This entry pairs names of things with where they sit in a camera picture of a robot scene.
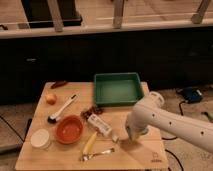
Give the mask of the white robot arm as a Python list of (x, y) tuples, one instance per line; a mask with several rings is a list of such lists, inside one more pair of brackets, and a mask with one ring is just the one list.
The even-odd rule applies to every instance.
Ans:
[(132, 141), (154, 126), (213, 153), (213, 124), (164, 110), (163, 96), (155, 91), (146, 94), (127, 115), (125, 128)]

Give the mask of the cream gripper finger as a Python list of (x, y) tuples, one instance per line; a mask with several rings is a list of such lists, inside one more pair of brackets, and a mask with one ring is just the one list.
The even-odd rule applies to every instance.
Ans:
[(128, 132), (128, 136), (129, 136), (129, 139), (132, 140), (132, 141), (135, 141), (137, 139), (137, 134), (136, 132)]

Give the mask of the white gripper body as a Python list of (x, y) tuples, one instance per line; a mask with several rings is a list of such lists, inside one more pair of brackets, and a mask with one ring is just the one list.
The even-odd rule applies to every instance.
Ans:
[(144, 128), (147, 128), (147, 125), (143, 124), (141, 121), (139, 121), (132, 113), (129, 113), (126, 118), (125, 122), (125, 128), (128, 132), (136, 132), (137, 136), (141, 136), (140, 132)]

